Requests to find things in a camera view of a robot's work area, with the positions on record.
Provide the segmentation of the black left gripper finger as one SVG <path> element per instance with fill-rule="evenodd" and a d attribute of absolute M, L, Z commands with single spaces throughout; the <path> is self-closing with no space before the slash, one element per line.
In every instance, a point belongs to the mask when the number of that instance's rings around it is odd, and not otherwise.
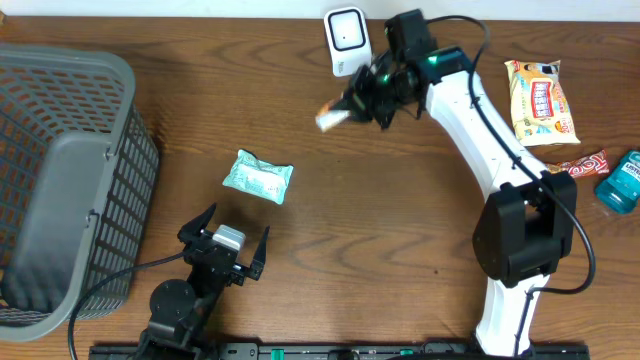
<path fill-rule="evenodd" d="M 267 241 L 269 237 L 270 227 L 267 226 L 263 232 L 263 235 L 259 241 L 258 247 L 252 258 L 251 265 L 249 267 L 247 276 L 255 281 L 258 281 L 262 275 L 264 267 L 266 265 L 267 256 Z"/>
<path fill-rule="evenodd" d="M 178 239 L 182 243 L 197 241 L 213 218 L 216 207 L 217 204 L 213 203 L 203 213 L 183 225 L 177 234 Z"/>

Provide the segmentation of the red chocolate bar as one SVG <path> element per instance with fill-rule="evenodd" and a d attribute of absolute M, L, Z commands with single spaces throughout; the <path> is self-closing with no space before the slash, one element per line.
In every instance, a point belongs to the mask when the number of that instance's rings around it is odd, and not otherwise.
<path fill-rule="evenodd" d="M 602 175 L 610 172 L 607 152 L 604 149 L 576 160 L 546 163 L 545 166 L 552 174 L 567 172 L 573 178 Z"/>

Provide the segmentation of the blue mouthwash bottle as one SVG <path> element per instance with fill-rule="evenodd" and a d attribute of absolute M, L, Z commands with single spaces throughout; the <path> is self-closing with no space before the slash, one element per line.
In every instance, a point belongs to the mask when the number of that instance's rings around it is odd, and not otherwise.
<path fill-rule="evenodd" d="M 627 153 L 595 189 L 596 197 L 618 214 L 631 213 L 639 201 L 639 152 Z"/>

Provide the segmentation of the green wet wipes pack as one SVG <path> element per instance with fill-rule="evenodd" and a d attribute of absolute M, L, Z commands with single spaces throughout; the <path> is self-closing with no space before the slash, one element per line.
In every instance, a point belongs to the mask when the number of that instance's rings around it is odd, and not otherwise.
<path fill-rule="evenodd" d="M 223 185 L 282 205 L 293 171 L 292 165 L 273 165 L 240 149 Z"/>

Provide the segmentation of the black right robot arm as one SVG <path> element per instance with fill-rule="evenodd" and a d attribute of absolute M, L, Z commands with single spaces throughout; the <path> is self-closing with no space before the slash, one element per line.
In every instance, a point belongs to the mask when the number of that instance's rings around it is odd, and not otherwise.
<path fill-rule="evenodd" d="M 419 9 L 386 20 L 388 50 L 355 70 L 331 108 L 386 129 L 398 110 L 416 104 L 444 129 L 484 197 L 472 236 L 487 276 L 475 352 L 534 359 L 543 353 L 529 338 L 535 307 L 578 227 L 576 183 L 520 144 L 486 96 L 477 58 L 439 47 L 429 23 Z"/>

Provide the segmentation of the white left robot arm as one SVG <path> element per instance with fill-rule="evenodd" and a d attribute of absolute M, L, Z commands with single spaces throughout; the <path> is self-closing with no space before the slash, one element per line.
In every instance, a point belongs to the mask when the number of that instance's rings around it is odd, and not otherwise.
<path fill-rule="evenodd" d="M 151 316 L 131 359 L 217 359 L 217 346 L 206 339 L 204 328 L 225 288 L 260 279 L 266 265 L 266 228 L 248 266 L 237 262 L 246 236 L 226 225 L 207 229 L 214 216 L 211 205 L 179 230 L 184 244 L 180 256 L 191 266 L 187 279 L 170 279 L 150 297 Z"/>

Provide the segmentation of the small orange box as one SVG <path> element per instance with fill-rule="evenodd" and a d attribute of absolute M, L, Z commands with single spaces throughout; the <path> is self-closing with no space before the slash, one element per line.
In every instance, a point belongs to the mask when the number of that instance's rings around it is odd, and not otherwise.
<path fill-rule="evenodd" d="M 350 116 L 349 110 L 335 109 L 338 103 L 338 99 L 330 100 L 316 114 L 315 123 L 321 132 L 327 132 Z"/>

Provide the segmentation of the orange snack bag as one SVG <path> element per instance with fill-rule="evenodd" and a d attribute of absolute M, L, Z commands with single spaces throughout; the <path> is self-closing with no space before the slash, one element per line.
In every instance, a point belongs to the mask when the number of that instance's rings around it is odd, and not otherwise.
<path fill-rule="evenodd" d="M 580 144 L 559 82 L 561 61 L 506 61 L 510 113 L 516 138 L 525 147 Z"/>

